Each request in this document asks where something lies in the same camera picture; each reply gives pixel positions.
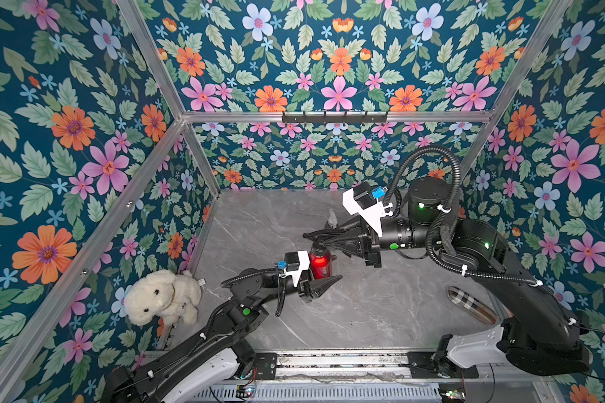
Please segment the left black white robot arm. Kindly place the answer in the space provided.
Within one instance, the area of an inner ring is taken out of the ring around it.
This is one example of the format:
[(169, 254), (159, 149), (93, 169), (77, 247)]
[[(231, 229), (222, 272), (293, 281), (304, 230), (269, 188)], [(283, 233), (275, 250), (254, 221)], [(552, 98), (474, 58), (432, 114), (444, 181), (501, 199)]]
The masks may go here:
[(216, 307), (205, 326), (174, 349), (135, 370), (119, 367), (106, 379), (103, 402), (186, 402), (210, 386), (234, 377), (253, 377), (256, 353), (245, 341), (269, 313), (282, 310), (289, 295), (306, 302), (321, 297), (340, 275), (315, 280), (310, 271), (246, 269), (222, 282), (228, 301)]

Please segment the small red object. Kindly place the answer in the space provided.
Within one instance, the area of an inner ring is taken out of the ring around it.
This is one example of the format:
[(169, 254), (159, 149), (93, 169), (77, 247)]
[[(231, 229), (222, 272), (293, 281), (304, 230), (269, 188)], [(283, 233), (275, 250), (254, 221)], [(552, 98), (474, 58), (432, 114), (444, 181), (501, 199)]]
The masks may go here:
[(314, 246), (309, 253), (310, 268), (315, 280), (332, 275), (332, 255), (326, 248)]

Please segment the black spray nozzle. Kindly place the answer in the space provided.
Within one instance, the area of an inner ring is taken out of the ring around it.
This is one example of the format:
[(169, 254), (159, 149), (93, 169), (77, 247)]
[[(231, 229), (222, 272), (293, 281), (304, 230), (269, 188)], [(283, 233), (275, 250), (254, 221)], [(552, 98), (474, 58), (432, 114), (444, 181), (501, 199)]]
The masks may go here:
[(312, 233), (304, 233), (303, 238), (328, 250), (342, 251), (348, 255), (358, 255), (361, 252), (361, 231), (357, 228), (344, 230), (326, 228)]

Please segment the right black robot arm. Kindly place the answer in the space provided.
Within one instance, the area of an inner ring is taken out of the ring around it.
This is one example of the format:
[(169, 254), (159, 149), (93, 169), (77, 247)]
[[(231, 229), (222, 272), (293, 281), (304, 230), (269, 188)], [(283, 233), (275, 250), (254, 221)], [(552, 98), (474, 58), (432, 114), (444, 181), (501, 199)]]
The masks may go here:
[[(450, 163), (451, 181), (423, 177), (400, 194), (403, 174), (425, 154), (439, 154)], [(581, 340), (588, 330), (582, 318), (523, 267), (493, 226), (459, 218), (461, 180), (457, 157), (432, 145), (406, 157), (387, 186), (362, 183), (345, 191), (344, 209), (358, 216), (356, 254), (381, 267), (383, 250), (423, 248), (438, 267), (474, 280), (509, 309), (511, 316), (487, 331), (440, 339), (432, 365), (443, 376), (479, 364), (511, 364), (539, 376), (588, 372), (590, 354)]]

